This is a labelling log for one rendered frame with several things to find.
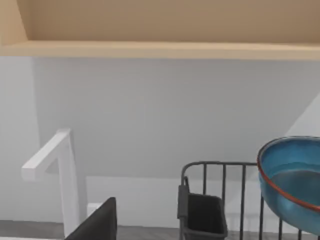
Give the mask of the pale wooden open shelf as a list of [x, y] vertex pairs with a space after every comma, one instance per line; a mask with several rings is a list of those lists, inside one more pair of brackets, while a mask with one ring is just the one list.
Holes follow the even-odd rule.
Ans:
[[0, 0], [0, 56], [320, 60], [320, 0]]

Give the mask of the white tall tap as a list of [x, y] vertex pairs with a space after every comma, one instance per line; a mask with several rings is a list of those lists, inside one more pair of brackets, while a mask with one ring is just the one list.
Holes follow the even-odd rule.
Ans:
[[71, 234], [87, 217], [87, 193], [81, 188], [73, 133], [59, 129], [21, 168], [24, 181], [37, 181], [57, 161], [64, 236]]

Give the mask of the blue bowl with red rim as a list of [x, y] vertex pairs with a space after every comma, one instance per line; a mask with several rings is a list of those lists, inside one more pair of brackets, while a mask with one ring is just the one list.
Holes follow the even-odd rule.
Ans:
[[260, 191], [287, 224], [320, 236], [320, 137], [287, 136], [257, 154]]

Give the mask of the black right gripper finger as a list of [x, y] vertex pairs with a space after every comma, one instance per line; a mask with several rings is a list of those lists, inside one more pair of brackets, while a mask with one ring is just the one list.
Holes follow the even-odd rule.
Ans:
[[64, 240], [117, 240], [116, 198], [108, 198]]

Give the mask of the dark grey cutlery holder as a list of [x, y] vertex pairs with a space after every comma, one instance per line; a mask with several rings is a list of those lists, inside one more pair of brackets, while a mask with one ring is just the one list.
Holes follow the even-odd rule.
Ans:
[[220, 197], [189, 192], [178, 187], [179, 240], [225, 240], [228, 227]]

